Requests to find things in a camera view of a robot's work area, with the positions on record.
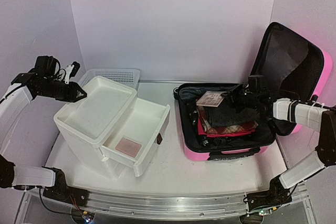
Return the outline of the eyeshadow palette brown shades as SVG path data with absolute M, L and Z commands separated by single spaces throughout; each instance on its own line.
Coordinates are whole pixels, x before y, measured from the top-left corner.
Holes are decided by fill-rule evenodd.
M 224 99 L 221 91 L 206 91 L 197 101 L 197 106 L 218 107 Z

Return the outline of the pink hard-shell suitcase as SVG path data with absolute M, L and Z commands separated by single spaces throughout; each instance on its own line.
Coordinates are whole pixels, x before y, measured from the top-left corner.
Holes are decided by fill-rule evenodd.
M 318 107 L 332 57 L 288 27 L 273 22 L 245 83 L 185 83 L 174 90 L 183 149 L 192 161 L 231 160 L 264 152 L 276 136 L 298 131 L 297 119 Z

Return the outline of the white rectangular foam box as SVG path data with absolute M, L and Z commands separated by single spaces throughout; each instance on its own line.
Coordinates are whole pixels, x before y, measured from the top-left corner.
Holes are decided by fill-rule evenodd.
M 125 122 L 137 91 L 105 77 L 96 76 L 83 88 L 87 97 L 67 103 L 54 121 L 80 163 L 106 178 L 117 179 L 125 165 L 105 156 L 102 146 Z

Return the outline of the white drawer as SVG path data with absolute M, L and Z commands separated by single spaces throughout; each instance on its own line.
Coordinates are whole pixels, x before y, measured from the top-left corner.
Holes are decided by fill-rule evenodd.
M 141 98 L 127 110 L 127 117 L 100 147 L 103 157 L 117 161 L 142 176 L 161 144 L 169 123 L 171 107 Z M 115 146 L 125 136 L 142 145 L 135 158 L 116 151 Z

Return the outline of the pink square compact case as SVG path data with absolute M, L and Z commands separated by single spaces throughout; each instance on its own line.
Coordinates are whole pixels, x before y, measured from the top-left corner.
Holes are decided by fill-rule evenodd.
M 123 136 L 117 143 L 115 150 L 121 152 L 127 156 L 135 158 L 139 153 L 142 145 L 134 140 Z

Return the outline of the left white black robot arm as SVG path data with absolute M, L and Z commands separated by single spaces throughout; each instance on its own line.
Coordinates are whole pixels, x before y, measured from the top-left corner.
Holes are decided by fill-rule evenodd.
M 57 200 L 66 201 L 70 197 L 69 187 L 57 181 L 60 170 L 15 164 L 4 153 L 23 113 L 37 97 L 66 103 L 76 103 L 87 97 L 83 88 L 71 80 L 79 69 L 80 63 L 76 61 L 63 68 L 53 56 L 38 56 L 33 68 L 19 73 L 11 81 L 1 97 L 1 188 L 28 191 L 50 187 L 50 193 Z

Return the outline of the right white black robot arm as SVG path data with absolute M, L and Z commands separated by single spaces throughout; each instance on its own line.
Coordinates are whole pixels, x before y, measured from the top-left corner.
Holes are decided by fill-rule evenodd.
M 265 191 L 246 194 L 244 203 L 249 213 L 263 213 L 290 203 L 299 184 L 335 165 L 334 106 L 319 101 L 317 96 L 303 100 L 293 91 L 272 90 L 261 75 L 249 76 L 246 85 L 234 87 L 223 97 L 237 111 L 255 110 L 276 132 L 277 121 L 296 125 L 293 133 L 277 139 L 287 169 L 271 179 Z

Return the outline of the black polka dot garment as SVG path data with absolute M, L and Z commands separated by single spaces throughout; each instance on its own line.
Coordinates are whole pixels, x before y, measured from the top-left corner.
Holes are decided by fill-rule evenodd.
M 237 112 L 235 108 L 231 108 L 226 102 L 222 102 L 218 107 L 205 107 L 206 118 L 212 127 L 228 127 L 239 125 L 246 122 L 255 121 L 259 118 L 259 114 L 254 109 L 243 108 Z

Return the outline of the red plaid folded garment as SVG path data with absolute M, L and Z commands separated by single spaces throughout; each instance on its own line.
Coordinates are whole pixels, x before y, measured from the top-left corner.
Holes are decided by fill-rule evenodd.
M 198 106 L 198 133 L 208 137 L 243 136 L 255 131 L 259 114 L 253 109 L 236 109 L 222 104 L 218 107 Z

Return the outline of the solid red folded garment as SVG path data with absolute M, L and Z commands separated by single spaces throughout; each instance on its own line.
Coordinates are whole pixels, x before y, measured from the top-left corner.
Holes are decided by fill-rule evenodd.
M 245 136 L 255 132 L 258 123 L 256 121 L 246 122 L 238 125 L 212 127 L 208 122 L 198 119 L 197 130 L 199 135 L 210 138 L 215 137 L 238 137 Z

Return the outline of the white perforated plastic basket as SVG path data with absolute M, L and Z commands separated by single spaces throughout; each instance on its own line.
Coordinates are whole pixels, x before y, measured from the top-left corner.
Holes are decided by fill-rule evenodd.
M 137 90 L 140 80 L 140 71 L 138 69 L 121 68 L 90 69 L 81 77 L 78 83 L 83 88 L 96 76 L 105 77 Z

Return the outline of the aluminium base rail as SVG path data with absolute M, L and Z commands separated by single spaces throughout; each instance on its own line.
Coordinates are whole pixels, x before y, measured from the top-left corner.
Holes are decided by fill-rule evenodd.
M 84 170 L 79 176 L 80 188 L 88 192 L 83 200 L 77 200 L 77 205 L 71 202 L 50 202 L 70 210 L 80 209 L 94 214 L 107 214 L 116 217 L 128 217 L 146 220 L 203 220 L 223 219 L 234 216 L 263 217 L 272 214 L 279 208 L 302 202 L 309 203 L 309 197 L 304 185 L 299 188 L 287 189 L 279 196 L 280 202 L 275 202 L 275 193 L 261 191 L 256 193 L 203 194 L 200 196 L 159 195 L 124 193 L 118 190 L 108 191 L 98 189 L 107 184 L 117 185 L 117 181 L 106 179 L 97 173 Z

